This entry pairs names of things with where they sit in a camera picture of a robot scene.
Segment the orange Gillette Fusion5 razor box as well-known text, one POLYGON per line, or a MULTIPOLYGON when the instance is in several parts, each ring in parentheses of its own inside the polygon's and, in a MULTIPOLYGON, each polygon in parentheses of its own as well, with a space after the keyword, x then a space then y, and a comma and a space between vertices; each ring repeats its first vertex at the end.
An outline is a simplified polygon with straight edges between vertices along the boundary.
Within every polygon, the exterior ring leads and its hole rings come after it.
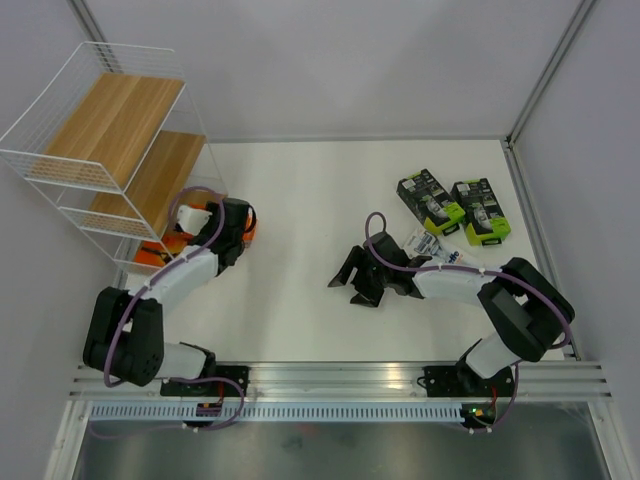
MULTIPOLYGON (((194 207, 194 208, 206 209, 206 210, 210 211, 213 214, 213 212, 212 212, 213 207, 209 208, 206 204, 190 203, 190 204, 184 204, 184 205, 189 205, 189 206, 194 207)), ((252 208, 249 208, 249 212, 247 214, 246 225, 245 225, 245 232, 244 232, 243 237, 242 237, 242 239, 245 242, 247 242, 248 244, 251 244, 251 242, 253 241, 257 225, 258 225, 257 215, 254 213, 252 208)))

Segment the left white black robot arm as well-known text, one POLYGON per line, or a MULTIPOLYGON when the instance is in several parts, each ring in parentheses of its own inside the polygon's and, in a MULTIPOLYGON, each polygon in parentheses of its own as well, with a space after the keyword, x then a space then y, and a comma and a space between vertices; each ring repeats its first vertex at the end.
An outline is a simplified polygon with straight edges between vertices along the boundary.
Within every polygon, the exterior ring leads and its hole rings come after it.
POLYGON ((253 206, 224 198, 207 204, 208 218, 177 257, 135 293, 115 287, 97 296, 82 353, 85 366, 100 371, 108 388, 143 387, 156 379, 184 383, 206 396, 218 384, 214 352, 164 338, 165 316, 196 289, 234 266, 257 227, 253 206))

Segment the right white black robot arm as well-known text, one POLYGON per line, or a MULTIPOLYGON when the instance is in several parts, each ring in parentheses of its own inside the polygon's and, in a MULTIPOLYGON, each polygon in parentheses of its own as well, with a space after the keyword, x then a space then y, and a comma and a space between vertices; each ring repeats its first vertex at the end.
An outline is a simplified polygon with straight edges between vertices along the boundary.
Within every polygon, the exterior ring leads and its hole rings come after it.
POLYGON ((456 365, 459 388, 478 395, 501 370, 521 361, 537 362, 575 318, 566 298, 526 259, 485 270, 476 262, 450 261, 441 247, 413 254, 387 232, 354 246, 330 288, 351 284, 350 302, 376 308, 386 290, 421 300, 448 299, 484 310, 495 329, 473 344, 456 365))

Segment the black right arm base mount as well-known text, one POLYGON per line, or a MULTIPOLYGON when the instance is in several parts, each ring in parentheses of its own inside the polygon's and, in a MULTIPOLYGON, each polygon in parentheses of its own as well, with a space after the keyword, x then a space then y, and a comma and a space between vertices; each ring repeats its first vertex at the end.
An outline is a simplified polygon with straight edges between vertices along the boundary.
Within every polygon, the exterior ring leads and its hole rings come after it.
POLYGON ((509 367, 489 379, 482 379, 467 368, 454 364, 429 364, 423 367, 420 380, 429 398, 510 398, 515 392, 515 378, 509 367))

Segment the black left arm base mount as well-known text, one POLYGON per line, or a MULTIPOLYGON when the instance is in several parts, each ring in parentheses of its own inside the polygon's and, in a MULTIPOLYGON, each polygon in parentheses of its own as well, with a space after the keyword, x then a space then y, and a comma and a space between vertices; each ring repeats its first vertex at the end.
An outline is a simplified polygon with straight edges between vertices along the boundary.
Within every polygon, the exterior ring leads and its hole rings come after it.
POLYGON ((160 388, 162 397, 184 398, 239 398, 239 390, 247 393, 249 385, 250 367, 247 365, 220 365, 216 367, 213 376, 215 381, 202 383, 185 383, 169 381, 160 388))

